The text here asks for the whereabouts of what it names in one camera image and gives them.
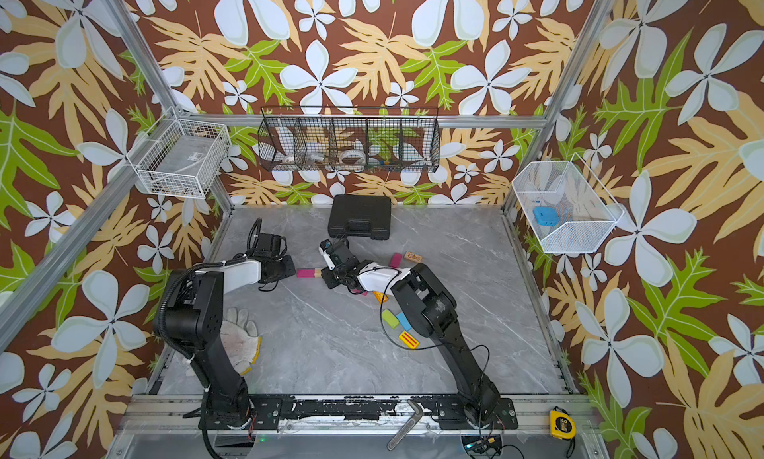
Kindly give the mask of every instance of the blue wooden block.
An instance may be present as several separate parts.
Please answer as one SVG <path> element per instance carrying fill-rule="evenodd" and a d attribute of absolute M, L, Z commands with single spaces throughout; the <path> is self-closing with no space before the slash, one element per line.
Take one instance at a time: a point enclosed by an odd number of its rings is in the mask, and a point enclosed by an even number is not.
<path fill-rule="evenodd" d="M 404 315 L 402 311 L 395 315 L 395 318 L 400 321 L 400 326 L 402 326 L 404 330 L 411 331 L 411 324 L 409 323 L 409 320 L 406 319 L 406 315 Z"/>

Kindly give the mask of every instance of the white work glove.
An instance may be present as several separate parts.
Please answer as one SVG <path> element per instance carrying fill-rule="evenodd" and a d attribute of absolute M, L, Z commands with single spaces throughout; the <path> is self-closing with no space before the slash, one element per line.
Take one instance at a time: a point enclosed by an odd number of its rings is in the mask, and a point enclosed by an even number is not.
<path fill-rule="evenodd" d="M 229 308 L 220 328 L 220 340 L 228 359 L 239 374 L 246 374 L 252 369 L 260 354 L 261 338 L 257 336 L 257 326 L 248 320 L 246 309 Z"/>

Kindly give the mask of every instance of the blue object in basket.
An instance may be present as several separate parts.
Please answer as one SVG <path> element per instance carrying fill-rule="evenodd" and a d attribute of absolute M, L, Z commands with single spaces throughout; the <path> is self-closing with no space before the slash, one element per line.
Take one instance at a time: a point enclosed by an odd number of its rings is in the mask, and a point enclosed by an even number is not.
<path fill-rule="evenodd" d="M 534 207 L 533 215 L 536 216 L 536 222 L 539 222 L 539 225 L 553 227 L 560 223 L 560 218 L 557 215 L 557 211 L 551 207 Z"/>

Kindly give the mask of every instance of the yellow wooden block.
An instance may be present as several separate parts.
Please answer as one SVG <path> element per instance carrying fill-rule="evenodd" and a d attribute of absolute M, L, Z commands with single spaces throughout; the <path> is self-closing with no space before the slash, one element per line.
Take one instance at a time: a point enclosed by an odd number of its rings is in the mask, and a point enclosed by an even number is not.
<path fill-rule="evenodd" d="M 406 252 L 406 255 L 404 255 L 403 258 L 412 262 L 422 263 L 422 256 L 414 254 L 413 252 Z"/>
<path fill-rule="evenodd" d="M 405 344 L 407 347 L 411 348 L 412 350 L 415 350 L 416 347 L 419 346 L 419 342 L 409 334 L 408 331 L 404 331 L 400 334 L 398 337 L 401 341 L 403 341 L 403 344 Z"/>

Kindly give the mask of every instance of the small item in basket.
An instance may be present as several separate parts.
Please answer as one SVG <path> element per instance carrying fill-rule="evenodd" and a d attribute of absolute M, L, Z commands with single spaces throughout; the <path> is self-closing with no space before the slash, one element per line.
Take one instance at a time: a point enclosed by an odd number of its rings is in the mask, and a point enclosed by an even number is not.
<path fill-rule="evenodd" d="M 408 261 L 422 263 L 422 256 L 414 254 L 413 252 L 406 252 L 406 255 L 404 255 L 403 258 L 405 258 Z"/>
<path fill-rule="evenodd" d="M 533 208 L 533 216 L 536 217 L 536 222 L 539 222 L 539 225 L 554 227 L 560 223 L 559 214 L 551 207 L 536 206 Z"/>

